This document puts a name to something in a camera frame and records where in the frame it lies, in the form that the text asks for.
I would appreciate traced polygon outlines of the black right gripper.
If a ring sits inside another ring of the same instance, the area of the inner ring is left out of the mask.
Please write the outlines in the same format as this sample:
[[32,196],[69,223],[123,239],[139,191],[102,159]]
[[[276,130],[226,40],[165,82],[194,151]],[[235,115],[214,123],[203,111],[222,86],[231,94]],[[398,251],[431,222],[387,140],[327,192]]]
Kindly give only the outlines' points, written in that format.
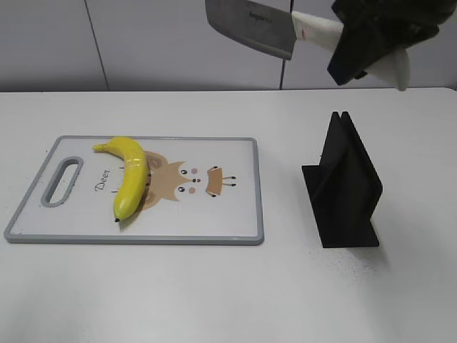
[[344,28],[327,71],[349,83],[395,48],[432,39],[456,10],[455,1],[334,1]]

